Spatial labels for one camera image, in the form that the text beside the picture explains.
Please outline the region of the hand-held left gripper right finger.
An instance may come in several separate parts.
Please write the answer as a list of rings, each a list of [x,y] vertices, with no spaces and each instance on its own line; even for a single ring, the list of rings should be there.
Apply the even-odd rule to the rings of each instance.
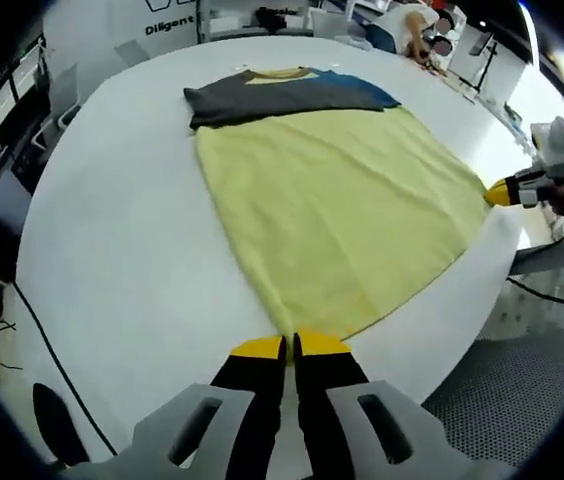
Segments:
[[[293,336],[298,418],[316,479],[443,479],[441,423],[385,381],[368,379],[335,337]]]

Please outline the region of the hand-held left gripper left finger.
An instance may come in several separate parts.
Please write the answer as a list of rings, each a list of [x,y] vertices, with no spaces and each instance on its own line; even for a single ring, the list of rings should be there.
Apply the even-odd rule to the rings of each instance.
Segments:
[[[287,341],[248,340],[135,428],[133,479],[264,479],[280,428]]]

